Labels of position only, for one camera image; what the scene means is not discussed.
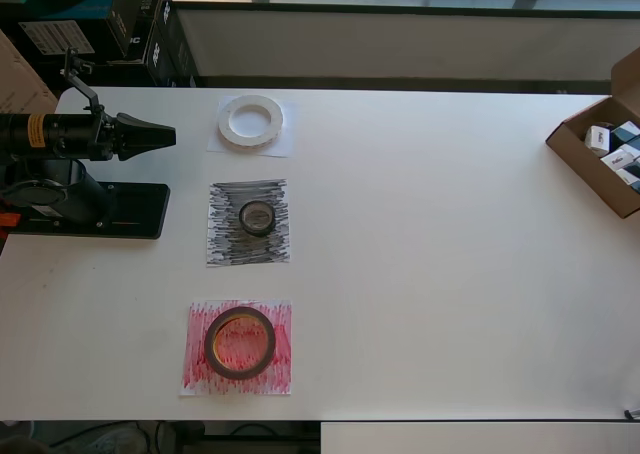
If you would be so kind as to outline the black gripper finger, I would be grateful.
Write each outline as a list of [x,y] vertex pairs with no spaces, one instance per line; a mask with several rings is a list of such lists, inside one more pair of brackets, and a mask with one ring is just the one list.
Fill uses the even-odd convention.
[[124,140],[175,140],[176,129],[170,126],[151,123],[131,115],[117,115],[117,131]]
[[117,150],[117,156],[120,161],[126,161],[140,154],[172,147],[175,144],[174,138],[122,140]]

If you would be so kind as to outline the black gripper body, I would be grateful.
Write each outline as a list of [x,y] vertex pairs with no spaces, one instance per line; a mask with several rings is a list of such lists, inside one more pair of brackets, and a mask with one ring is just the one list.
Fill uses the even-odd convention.
[[102,112],[95,118],[95,132],[89,140],[89,159],[91,161],[108,161],[118,151],[118,133],[116,119]]

